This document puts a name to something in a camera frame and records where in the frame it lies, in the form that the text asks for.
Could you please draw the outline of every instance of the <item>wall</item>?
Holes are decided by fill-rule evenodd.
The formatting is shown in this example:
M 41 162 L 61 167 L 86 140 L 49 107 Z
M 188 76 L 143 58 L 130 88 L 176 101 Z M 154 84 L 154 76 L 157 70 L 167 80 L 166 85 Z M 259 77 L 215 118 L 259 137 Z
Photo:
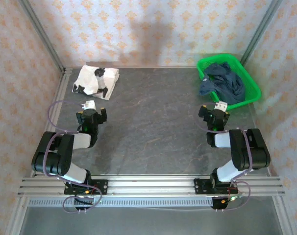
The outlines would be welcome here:
M 0 235 L 43 133 L 60 73 L 15 0 L 0 0 Z
M 195 65 L 201 54 L 239 59 L 271 0 L 30 0 L 66 67 Z
M 251 56 L 247 70 L 262 89 L 256 123 L 272 155 L 272 171 L 283 177 L 297 226 L 297 0 L 286 0 Z

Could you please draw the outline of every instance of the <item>gray table surface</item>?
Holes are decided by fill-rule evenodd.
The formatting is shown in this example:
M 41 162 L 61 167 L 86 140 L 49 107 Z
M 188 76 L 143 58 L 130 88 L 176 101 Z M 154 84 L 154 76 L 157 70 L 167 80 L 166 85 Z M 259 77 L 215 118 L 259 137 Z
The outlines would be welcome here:
M 73 152 L 78 166 L 92 174 L 210 174 L 231 159 L 230 149 L 211 148 L 198 128 L 206 127 L 198 110 L 211 99 L 198 94 L 197 69 L 119 69 L 109 101 L 72 93 L 79 71 L 73 70 L 64 100 L 93 99 L 97 109 L 106 108 L 108 120 L 94 147 Z M 63 104 L 58 126 L 76 130 L 77 111 Z M 248 106 L 230 114 L 227 129 L 254 127 Z

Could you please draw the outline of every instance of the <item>green plastic basket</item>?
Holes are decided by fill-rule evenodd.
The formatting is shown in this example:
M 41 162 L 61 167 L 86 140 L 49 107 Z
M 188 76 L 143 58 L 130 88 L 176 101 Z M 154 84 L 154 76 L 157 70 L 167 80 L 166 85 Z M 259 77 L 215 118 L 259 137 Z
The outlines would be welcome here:
M 243 81 L 246 87 L 246 99 L 243 102 L 228 105 L 227 110 L 234 109 L 252 102 L 259 100 L 262 96 L 261 89 L 258 85 L 254 82 L 248 72 L 243 68 L 240 64 L 239 60 L 230 54 L 219 54 L 210 57 L 206 57 L 198 61 L 197 68 L 199 72 L 199 77 L 201 80 L 204 78 L 204 70 L 213 63 L 222 64 L 223 62 L 228 62 L 230 68 L 233 72 L 238 74 L 238 76 Z M 219 97 L 217 96 L 216 92 L 211 92 L 210 96 L 212 97 L 214 102 L 219 102 Z

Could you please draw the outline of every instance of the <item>folded white towel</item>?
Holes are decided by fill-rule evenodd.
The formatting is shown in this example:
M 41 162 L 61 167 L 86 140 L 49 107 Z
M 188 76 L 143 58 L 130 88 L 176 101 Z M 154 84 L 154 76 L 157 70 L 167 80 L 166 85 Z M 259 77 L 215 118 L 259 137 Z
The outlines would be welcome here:
M 84 65 L 74 82 L 72 92 L 109 100 L 118 78 L 118 69 Z

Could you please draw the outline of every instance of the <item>floral wallpaper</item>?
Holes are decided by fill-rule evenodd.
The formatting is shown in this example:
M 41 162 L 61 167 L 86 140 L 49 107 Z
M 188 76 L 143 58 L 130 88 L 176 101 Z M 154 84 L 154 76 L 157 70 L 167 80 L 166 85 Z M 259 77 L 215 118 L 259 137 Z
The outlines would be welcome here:
M 246 69 L 262 89 L 256 124 L 267 139 L 273 173 L 283 177 L 297 227 L 297 0 L 282 2 Z
M 0 0 L 0 235 L 46 124 L 60 72 L 16 0 Z
M 271 0 L 30 0 L 66 67 L 193 66 L 241 58 Z

